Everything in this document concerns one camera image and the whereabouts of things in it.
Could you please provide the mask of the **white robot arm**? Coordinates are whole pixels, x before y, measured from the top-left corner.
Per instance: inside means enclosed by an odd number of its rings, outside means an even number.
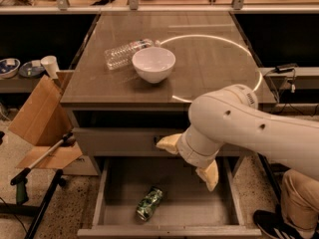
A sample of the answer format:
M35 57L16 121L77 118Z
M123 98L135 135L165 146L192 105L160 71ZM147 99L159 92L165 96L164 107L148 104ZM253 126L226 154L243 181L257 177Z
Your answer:
M254 91L232 85L192 101L189 128L165 136L157 148L180 155L196 167L213 190L218 182L215 157L226 144L258 152L313 179L319 179L319 124L258 109Z

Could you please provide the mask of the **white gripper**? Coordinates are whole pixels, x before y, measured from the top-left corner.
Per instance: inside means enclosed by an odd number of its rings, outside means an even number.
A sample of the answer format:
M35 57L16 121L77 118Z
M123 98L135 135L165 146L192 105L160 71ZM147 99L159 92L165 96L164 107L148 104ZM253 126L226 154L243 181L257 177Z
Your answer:
M156 147L180 156L197 167L197 175L213 191L219 180L215 157L221 149L221 142L212 140L191 125L183 134L176 133L161 138Z

